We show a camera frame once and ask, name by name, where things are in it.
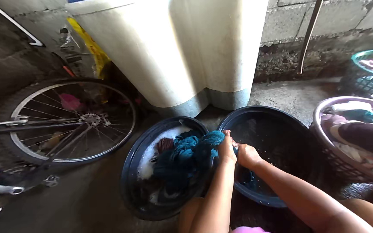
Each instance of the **concrete wall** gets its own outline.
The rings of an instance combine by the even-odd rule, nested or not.
[[[254,82],[344,76],[356,52],[373,49],[373,0],[326,0],[296,74],[312,0],[270,0]]]
[[[262,45],[304,37],[313,0],[269,0]],[[325,0],[313,36],[373,28],[373,0]]]
[[[57,67],[49,51],[29,45],[27,36],[0,14],[0,102]]]
[[[68,61],[82,77],[96,77],[94,60],[84,41],[67,22],[67,0],[0,0],[0,8],[41,40],[49,51]]]

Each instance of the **soapy water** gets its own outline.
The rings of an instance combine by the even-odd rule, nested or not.
[[[158,150],[155,148],[156,144],[161,139],[175,139],[176,136],[192,130],[186,126],[177,126],[170,130],[167,130],[161,133],[153,142],[146,148],[144,151],[141,161],[138,166],[138,179],[149,179],[153,174],[153,165],[155,162],[152,162],[151,159],[154,155],[158,154]]]
[[[238,120],[229,129],[237,143],[255,147],[265,161],[299,178],[305,177],[305,161],[301,158],[310,152],[309,146],[305,135],[285,120],[257,112]],[[242,166],[237,168],[236,181],[256,193],[277,196],[254,172]]]

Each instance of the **bicycle tire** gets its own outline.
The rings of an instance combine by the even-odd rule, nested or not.
[[[136,129],[137,119],[138,119],[137,105],[136,105],[135,101],[133,100],[133,98],[130,97],[130,95],[128,95],[127,93],[125,93],[121,89],[117,88],[116,86],[114,86],[110,82],[106,82],[106,81],[100,80],[100,79],[93,79],[93,78],[75,78],[75,79],[70,79],[70,78],[68,78],[68,79],[47,80],[47,81],[43,81],[43,82],[40,82],[40,83],[32,84],[32,85],[30,85],[28,87],[23,88],[22,90],[20,90],[16,94],[14,94],[6,103],[3,104],[2,108],[1,108],[1,112],[0,112],[0,120],[1,121],[11,120],[11,115],[12,115],[13,111],[17,108],[17,106],[24,99],[26,99],[27,97],[29,97],[33,93],[35,93],[35,92],[37,92],[37,91],[39,91],[39,90],[41,90],[41,89],[43,89],[45,87],[50,87],[52,85],[63,84],[63,83],[67,83],[67,82],[93,82],[93,83],[100,83],[100,84],[103,84],[103,85],[106,85],[108,87],[114,88],[114,89],[118,90],[119,92],[121,92],[127,98],[127,100],[130,101],[131,104],[132,104],[132,107],[133,107],[132,108],[132,110],[133,110],[133,118],[134,118],[134,128],[129,133],[129,135],[124,140],[122,140],[122,142],[120,143],[120,145],[118,145],[116,148],[114,148],[112,151],[109,151],[106,154],[97,156],[95,158],[86,159],[86,160],[83,160],[83,161],[76,161],[76,162],[56,162],[56,161],[52,161],[50,163],[50,165],[54,165],[54,166],[76,166],[76,165],[82,165],[82,164],[94,162],[94,161],[96,161],[98,159],[101,159],[101,158],[109,155],[113,151],[116,151],[117,149],[119,149],[120,147],[122,147],[130,139],[130,137],[132,136],[133,132]],[[39,158],[33,157],[33,156],[25,153],[22,149],[20,149],[13,142],[10,133],[0,133],[0,142],[1,142],[2,146],[3,146],[3,148],[8,153],[10,153],[10,154],[12,154],[14,156],[17,156],[17,157],[23,159],[24,161],[27,161],[27,162],[30,162],[30,163],[33,163],[33,164],[37,164],[37,165],[41,165],[45,161],[44,159],[39,159]]]

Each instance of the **yellow bag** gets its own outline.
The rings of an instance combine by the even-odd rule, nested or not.
[[[104,79],[104,74],[101,73],[103,67],[110,62],[109,56],[97,45],[97,43],[91,38],[91,36],[77,23],[73,18],[67,18],[67,21],[73,27],[73,29],[83,38],[87,48],[95,57],[96,62],[96,73],[99,79]]]

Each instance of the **soap suds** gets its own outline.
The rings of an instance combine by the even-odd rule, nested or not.
[[[191,128],[186,126],[178,126],[161,133],[153,142],[146,148],[142,155],[141,161],[138,166],[138,179],[149,179],[153,174],[154,162],[151,162],[151,158],[158,153],[155,146],[161,139],[175,139],[176,136],[190,131]]]

